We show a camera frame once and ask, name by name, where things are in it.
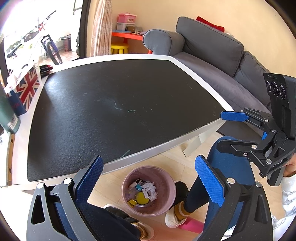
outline yellow lid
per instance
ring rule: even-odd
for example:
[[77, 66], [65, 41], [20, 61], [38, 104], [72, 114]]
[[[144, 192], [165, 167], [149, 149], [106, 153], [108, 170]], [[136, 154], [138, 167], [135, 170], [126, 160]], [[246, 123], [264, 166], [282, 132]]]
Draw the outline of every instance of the yellow lid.
[[149, 202], [149, 198], [145, 198], [143, 192], [138, 192], [136, 195], [136, 201], [140, 205], [145, 205]]

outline pink storage box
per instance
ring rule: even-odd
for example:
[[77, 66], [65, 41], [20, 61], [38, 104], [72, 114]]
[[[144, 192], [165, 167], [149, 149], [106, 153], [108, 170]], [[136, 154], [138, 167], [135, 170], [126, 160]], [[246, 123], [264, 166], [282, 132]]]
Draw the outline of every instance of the pink storage box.
[[119, 23], [135, 23], [136, 16], [137, 15], [129, 14], [129, 13], [120, 13], [118, 15], [118, 22]]

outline trash can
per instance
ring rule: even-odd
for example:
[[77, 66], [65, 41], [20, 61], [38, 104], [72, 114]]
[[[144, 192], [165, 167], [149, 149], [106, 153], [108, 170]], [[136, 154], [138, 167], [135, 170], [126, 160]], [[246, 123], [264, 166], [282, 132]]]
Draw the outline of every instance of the trash can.
[[[158, 193], [157, 199], [147, 207], [131, 207], [128, 203], [128, 187], [138, 178], [154, 183]], [[172, 206], [176, 197], [176, 186], [172, 177], [165, 170], [155, 166], [142, 166], [131, 171], [124, 179], [121, 191], [128, 210], [144, 217], [165, 213]]]
[[65, 51], [71, 51], [71, 35], [61, 37]]

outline green bottle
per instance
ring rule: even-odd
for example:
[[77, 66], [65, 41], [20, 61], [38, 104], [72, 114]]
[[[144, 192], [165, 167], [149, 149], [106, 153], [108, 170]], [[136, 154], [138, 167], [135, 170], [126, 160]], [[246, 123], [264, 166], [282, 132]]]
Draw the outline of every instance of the green bottle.
[[0, 124], [8, 132], [15, 134], [20, 127], [20, 119], [14, 113], [6, 93], [0, 83]]

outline sofa cushion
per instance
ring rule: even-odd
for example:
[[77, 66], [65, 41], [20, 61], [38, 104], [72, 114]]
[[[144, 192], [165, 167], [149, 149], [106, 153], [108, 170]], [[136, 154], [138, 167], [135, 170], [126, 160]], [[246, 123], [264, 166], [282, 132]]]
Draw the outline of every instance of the sofa cushion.
[[212, 86], [235, 111], [248, 107], [269, 113], [268, 109], [248, 90], [213, 65], [185, 52], [175, 55], [174, 58]]
[[183, 35], [183, 51], [198, 57], [233, 77], [244, 52], [244, 46], [228, 34], [204, 23], [179, 17], [176, 32]]
[[270, 73], [250, 52], [246, 51], [233, 78], [268, 108], [270, 97], [263, 78], [264, 72]]
[[145, 33], [143, 44], [153, 54], [173, 56], [182, 51], [184, 37], [177, 32], [151, 29]]

